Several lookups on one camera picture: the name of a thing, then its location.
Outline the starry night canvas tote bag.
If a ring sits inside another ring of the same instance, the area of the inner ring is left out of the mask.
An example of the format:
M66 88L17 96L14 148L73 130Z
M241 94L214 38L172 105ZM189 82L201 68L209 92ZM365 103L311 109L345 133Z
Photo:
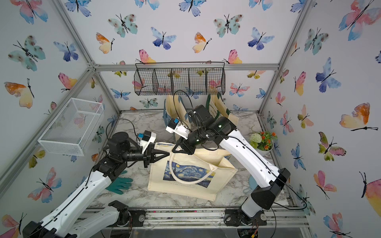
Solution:
M227 159L231 154L224 149L201 148L188 155L173 153L173 148L170 143L156 143L155 149L170 154L150 165L149 191L215 201L238 171Z

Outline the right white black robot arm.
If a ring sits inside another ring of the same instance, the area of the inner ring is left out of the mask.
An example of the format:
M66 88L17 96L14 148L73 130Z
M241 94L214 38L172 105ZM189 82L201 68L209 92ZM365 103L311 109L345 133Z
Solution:
M238 227L241 224L258 223L264 210L274 204L287 180L290 172L279 169L259 154L242 136L235 124L226 117L215 120L203 106L197 106L188 113L197 129L189 131L179 118L171 119L166 130L180 136L173 148L173 153L192 155L197 146L206 141L216 145L233 155L257 182L257 187L248 196L240 208L225 220L227 226Z

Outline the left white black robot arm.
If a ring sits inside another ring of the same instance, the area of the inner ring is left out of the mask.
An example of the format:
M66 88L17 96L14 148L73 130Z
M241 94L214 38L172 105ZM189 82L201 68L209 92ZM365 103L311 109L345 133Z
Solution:
M112 185L127 168L128 162L143 162L145 167L169 156L155 148L154 134L145 131L137 144L126 132L114 134L104 147L106 155L90 171L87 179L55 210L40 222L29 222L23 229L25 238L88 238L102 229L115 225L131 227L133 216L129 207L111 202L102 211L80 223L76 220L88 205Z

